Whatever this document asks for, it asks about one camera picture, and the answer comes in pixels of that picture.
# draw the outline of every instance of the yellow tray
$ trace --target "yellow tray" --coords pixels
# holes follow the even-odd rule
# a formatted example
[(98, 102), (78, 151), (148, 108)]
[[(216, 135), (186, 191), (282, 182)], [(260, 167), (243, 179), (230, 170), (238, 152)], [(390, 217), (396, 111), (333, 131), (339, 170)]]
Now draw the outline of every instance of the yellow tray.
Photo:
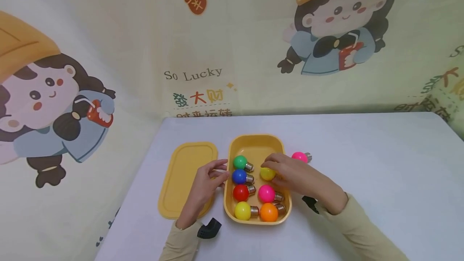
[[(176, 148), (159, 194), (159, 213), (167, 219), (177, 219), (187, 201), (198, 167), (217, 159), (218, 150), (211, 142), (184, 143)], [(213, 198), (205, 205), (199, 218), (208, 212), (212, 203)]]
[(226, 182), (226, 189), (224, 191), (224, 209), (226, 210), (227, 215), (236, 222), (248, 225), (278, 225), (284, 222), (290, 215), (292, 203), (290, 192), (284, 190), (283, 188), (277, 187), (272, 182), (263, 180), (260, 175), (260, 166), (266, 159), (266, 157), (274, 152), (284, 153), (284, 145), (275, 136), (272, 135), (242, 135), (235, 138), (229, 147), (229, 162), (227, 164), (227, 170), (232, 174), (235, 170), (233, 166), (233, 160), (238, 155), (243, 155), (246, 157), (249, 163), (253, 164), (255, 169), (253, 172), (248, 172), (255, 178), (254, 186), (256, 187), (256, 194), (250, 196), (247, 203), (250, 206), (257, 206), (259, 209), (262, 206), (262, 203), (259, 201), (257, 191), (263, 184), (271, 185), (276, 191), (280, 191), (284, 195), (284, 201), (282, 204), (287, 209), (285, 215), (279, 216), (275, 222), (263, 222), (260, 218), (251, 218), (248, 221), (242, 221), (234, 216), (235, 205), (237, 201), (233, 198), (233, 188), (235, 184), (232, 182), (232, 178), (229, 178)]

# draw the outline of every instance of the white table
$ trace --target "white table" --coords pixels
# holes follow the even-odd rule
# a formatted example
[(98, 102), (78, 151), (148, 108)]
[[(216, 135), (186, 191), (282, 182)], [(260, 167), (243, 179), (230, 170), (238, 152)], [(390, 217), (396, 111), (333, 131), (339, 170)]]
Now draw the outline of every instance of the white table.
[[(236, 136), (255, 133), (277, 136), (287, 154), (311, 152), (311, 165), (352, 193), (411, 260), (463, 260), (464, 143), (427, 112), (167, 118), (95, 260), (158, 260), (173, 222), (159, 215), (157, 201), (174, 149), (210, 141), (227, 158)], [(240, 225), (218, 191), (202, 221), (214, 217), (222, 228), (201, 242), (196, 260), (358, 260), (300, 197), (293, 204), (281, 225)]]

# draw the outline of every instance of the green light bulb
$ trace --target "green light bulb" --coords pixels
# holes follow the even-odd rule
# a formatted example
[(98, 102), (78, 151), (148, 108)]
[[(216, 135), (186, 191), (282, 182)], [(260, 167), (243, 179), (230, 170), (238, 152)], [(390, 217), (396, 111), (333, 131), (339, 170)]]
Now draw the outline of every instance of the green light bulb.
[(249, 163), (247, 158), (243, 155), (238, 155), (233, 160), (233, 166), (238, 170), (245, 170), (246, 172), (252, 172), (254, 170), (253, 164)]
[(247, 165), (247, 158), (243, 155), (239, 155), (238, 157), (234, 158), (233, 166), (235, 166), (238, 170), (244, 170), (245, 166)]

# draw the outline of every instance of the yellow lid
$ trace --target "yellow lid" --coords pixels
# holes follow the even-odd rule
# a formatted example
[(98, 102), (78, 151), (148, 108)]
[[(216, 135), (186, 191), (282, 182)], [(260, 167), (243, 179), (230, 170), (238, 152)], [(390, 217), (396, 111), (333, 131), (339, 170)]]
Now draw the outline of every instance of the yellow lid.
[[(159, 213), (167, 219), (177, 219), (184, 207), (197, 169), (218, 159), (218, 150), (211, 142), (184, 143), (173, 152), (163, 187), (158, 199)], [(201, 211), (205, 215), (211, 207), (211, 198)]]

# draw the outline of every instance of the left hand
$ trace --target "left hand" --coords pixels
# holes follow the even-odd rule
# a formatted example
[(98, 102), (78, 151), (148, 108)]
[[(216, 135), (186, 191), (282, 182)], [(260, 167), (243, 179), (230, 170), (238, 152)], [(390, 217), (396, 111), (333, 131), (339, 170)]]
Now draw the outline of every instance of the left hand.
[(197, 170), (187, 201), (177, 219), (177, 228), (186, 229), (193, 225), (216, 189), (224, 187), (224, 182), (230, 174), (219, 170), (227, 170), (226, 163), (226, 159), (213, 160)]
[(354, 65), (354, 56), (357, 50), (352, 50), (351, 53), (345, 58), (345, 68)]

